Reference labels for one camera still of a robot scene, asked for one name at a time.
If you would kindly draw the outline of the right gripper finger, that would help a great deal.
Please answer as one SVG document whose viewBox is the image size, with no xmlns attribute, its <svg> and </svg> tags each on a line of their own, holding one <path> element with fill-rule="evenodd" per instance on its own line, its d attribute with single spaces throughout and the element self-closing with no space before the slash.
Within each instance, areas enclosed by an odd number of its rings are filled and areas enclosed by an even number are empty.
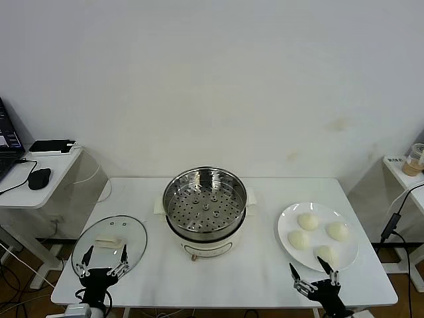
<svg viewBox="0 0 424 318">
<path fill-rule="evenodd" d="M 317 259 L 320 263 L 320 265 L 322 266 L 322 268 L 324 269 L 325 273 L 329 276 L 330 280 L 331 280 L 331 284 L 333 286 L 339 286 L 339 272 L 338 271 L 334 271 L 333 268 L 331 267 L 331 265 L 326 262 L 325 260 L 323 260 L 320 256 L 317 256 Z"/>
<path fill-rule="evenodd" d="M 290 272 L 293 278 L 293 287 L 302 295 L 308 296 L 313 292 L 313 286 L 302 280 L 297 270 L 290 263 Z"/>
</svg>

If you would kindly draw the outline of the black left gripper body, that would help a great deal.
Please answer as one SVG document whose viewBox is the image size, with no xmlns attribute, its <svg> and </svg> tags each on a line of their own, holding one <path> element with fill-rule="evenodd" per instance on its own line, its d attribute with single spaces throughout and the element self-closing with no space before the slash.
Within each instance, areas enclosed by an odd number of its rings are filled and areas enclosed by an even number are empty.
<svg viewBox="0 0 424 318">
<path fill-rule="evenodd" d="M 79 276 L 79 281 L 84 288 L 82 303 L 103 305 L 107 297 L 109 304 L 112 304 L 109 288 L 117 284 L 119 279 L 110 271 L 110 268 L 92 268 Z"/>
</svg>

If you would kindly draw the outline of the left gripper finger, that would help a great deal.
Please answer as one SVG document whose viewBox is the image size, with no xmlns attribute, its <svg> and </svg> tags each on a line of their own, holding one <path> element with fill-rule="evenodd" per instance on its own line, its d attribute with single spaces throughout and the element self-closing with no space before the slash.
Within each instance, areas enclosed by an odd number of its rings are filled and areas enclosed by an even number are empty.
<svg viewBox="0 0 424 318">
<path fill-rule="evenodd" d="M 108 271 L 108 276 L 120 276 L 129 267 L 127 244 L 123 246 L 122 253 L 118 264 Z"/>
<path fill-rule="evenodd" d="M 87 252 L 83 255 L 81 262 L 76 264 L 76 274 L 80 278 L 88 277 L 89 273 L 89 262 L 91 260 L 91 255 L 93 253 L 93 245 L 89 247 Z"/>
</svg>

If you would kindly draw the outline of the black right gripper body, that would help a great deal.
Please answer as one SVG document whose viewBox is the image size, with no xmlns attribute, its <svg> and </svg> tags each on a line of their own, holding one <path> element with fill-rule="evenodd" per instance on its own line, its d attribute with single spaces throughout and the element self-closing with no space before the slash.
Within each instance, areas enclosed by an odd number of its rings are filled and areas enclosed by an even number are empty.
<svg viewBox="0 0 424 318">
<path fill-rule="evenodd" d="M 325 310 L 326 317 L 350 317 L 353 311 L 346 308 L 339 298 L 341 285 L 332 283 L 331 280 L 312 282 L 314 290 L 309 292 L 311 301 L 319 302 Z"/>
</svg>

